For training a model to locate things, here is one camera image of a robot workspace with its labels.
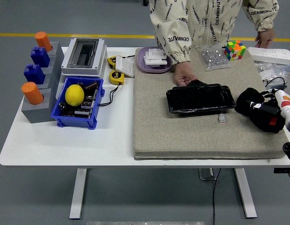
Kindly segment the person's right hand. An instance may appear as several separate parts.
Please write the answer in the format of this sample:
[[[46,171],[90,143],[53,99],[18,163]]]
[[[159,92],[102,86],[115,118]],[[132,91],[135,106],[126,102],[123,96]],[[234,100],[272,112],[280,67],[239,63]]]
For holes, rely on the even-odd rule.
[[[180,62],[176,64],[174,83],[177,86],[186,86],[191,81],[195,81],[198,78],[193,74],[191,64],[189,61]]]

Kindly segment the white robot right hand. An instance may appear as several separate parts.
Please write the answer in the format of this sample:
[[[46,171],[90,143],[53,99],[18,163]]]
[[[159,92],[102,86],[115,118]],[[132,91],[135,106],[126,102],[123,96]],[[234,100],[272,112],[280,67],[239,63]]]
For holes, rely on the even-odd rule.
[[[246,100],[245,102],[253,110],[259,110],[271,115],[280,113],[280,115],[285,118],[287,122],[290,122],[290,95],[280,89],[268,89],[265,93],[270,94],[271,97],[275,98],[279,109],[275,109],[272,106],[263,105],[262,103],[256,103],[251,100]]]

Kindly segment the person's left hand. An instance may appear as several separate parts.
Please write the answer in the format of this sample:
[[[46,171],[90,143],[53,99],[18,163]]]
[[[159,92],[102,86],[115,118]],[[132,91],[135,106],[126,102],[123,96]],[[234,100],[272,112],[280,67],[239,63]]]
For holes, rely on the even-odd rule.
[[[255,38],[257,48],[268,48],[275,38],[275,30],[273,28],[267,31],[258,31]]]

